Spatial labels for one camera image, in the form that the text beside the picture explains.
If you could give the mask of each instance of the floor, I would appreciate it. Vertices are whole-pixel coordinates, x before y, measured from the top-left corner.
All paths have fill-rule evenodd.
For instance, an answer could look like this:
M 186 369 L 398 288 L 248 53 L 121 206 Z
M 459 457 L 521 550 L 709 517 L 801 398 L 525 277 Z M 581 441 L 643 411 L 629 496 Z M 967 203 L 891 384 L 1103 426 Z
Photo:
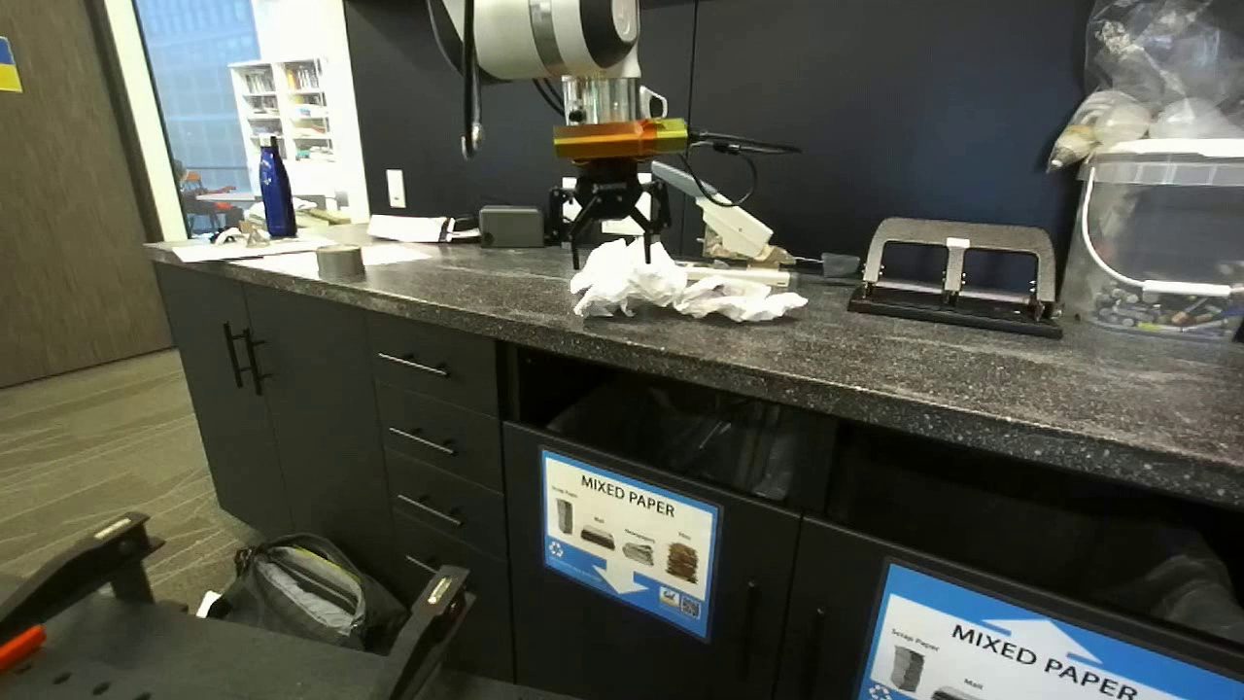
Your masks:
M 213 507 L 178 354 L 0 389 L 0 574 L 33 574 L 118 513 L 149 513 L 159 597 L 234 581 L 245 529 Z

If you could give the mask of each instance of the cabinet handle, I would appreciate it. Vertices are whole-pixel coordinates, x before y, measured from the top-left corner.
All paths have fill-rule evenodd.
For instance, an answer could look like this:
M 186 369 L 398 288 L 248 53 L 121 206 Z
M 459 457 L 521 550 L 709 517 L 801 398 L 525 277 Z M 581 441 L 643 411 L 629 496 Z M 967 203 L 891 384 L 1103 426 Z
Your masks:
M 388 365 L 402 365 L 402 369 L 416 369 L 416 373 L 433 373 L 433 376 L 451 376 L 446 365 L 427 365 L 427 362 L 402 356 L 402 354 L 378 354 L 378 356 L 388 362 Z
M 243 381 L 243 362 L 238 362 L 238 347 L 234 347 L 243 334 L 234 334 L 231 323 L 222 323 L 222 334 L 226 334 L 226 349 L 231 349 L 234 384 L 245 389 L 245 381 Z
M 739 677 L 751 667 L 751 649 L 755 649 L 755 607 L 762 603 L 762 588 L 748 581 L 748 597 L 742 597 L 742 636 L 739 636 Z
M 406 426 L 392 426 L 392 425 L 388 425 L 388 434 L 402 434 L 402 441 L 407 441 L 407 443 L 422 443 L 423 451 L 435 451 L 435 455 L 459 455 L 457 443 L 435 443 L 435 441 L 427 441 L 427 434 L 422 434 L 422 433 L 406 433 Z
M 826 647 L 826 607 L 818 607 L 812 631 L 809 631 L 809 643 L 804 643 L 804 677 L 801 677 L 801 697 L 804 700 L 812 700 L 812 692 L 818 692 L 819 647 Z
M 435 511 L 427 496 L 398 495 L 398 503 L 406 503 L 406 507 L 413 507 L 413 511 L 422 511 L 422 513 L 433 513 L 435 520 L 442 520 L 442 525 L 451 525 L 451 529 L 464 529 L 464 525 L 467 525 L 464 517 Z
M 435 565 L 427 565 L 427 561 L 422 561 L 422 557 L 413 557 L 413 551 L 406 557 L 406 565 L 423 569 L 423 573 L 433 573 L 433 574 L 440 573 Z
M 265 398 L 265 376 L 271 376 L 260 369 L 265 343 L 253 332 L 243 332 L 243 337 L 245 337 L 245 356 L 248 356 L 248 381 L 256 384 L 256 398 Z

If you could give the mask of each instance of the drawer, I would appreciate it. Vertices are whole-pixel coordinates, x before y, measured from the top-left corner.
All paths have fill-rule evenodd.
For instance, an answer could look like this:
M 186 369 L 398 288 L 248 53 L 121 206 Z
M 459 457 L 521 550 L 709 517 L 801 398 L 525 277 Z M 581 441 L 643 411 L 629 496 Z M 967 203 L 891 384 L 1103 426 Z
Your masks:
M 435 461 L 501 491 L 501 425 L 493 417 L 381 391 L 381 433 L 388 457 Z
M 416 457 L 388 457 L 392 511 L 406 529 L 464 537 L 507 557 L 507 503 L 493 491 L 442 474 Z
M 435 398 L 498 417 L 498 347 L 490 337 L 422 325 L 406 320 L 371 320 L 378 389 Z
M 511 574 L 507 565 L 488 557 L 484 550 L 467 550 L 457 537 L 440 537 L 427 529 L 402 534 L 398 581 L 402 594 L 416 594 L 427 574 L 442 565 L 470 569 L 467 590 L 473 607 L 467 614 L 464 634 L 457 636 L 451 664 L 484 677 L 512 677 L 512 643 L 511 643 Z

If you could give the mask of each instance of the blue bottle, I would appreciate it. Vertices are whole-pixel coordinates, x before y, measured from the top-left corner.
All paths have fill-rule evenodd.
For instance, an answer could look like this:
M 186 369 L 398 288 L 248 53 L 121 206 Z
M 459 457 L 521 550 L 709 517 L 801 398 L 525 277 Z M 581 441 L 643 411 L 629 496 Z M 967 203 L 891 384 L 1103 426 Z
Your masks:
M 265 196 L 267 237 L 296 237 L 300 232 L 296 200 L 289 190 L 289 171 L 279 165 L 276 136 L 260 152 L 260 196 Z

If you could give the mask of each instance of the gray granite countertop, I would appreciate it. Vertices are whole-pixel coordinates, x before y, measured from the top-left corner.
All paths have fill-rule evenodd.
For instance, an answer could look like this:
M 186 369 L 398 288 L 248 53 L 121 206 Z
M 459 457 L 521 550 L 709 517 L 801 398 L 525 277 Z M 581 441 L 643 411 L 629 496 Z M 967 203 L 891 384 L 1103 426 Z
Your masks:
M 665 312 L 585 323 L 560 249 L 371 249 L 366 280 L 324 280 L 306 253 L 222 271 L 1244 511 L 1244 347 L 1232 343 L 1093 325 L 1018 337 L 853 315 L 835 288 L 812 288 L 812 303 L 775 325 Z

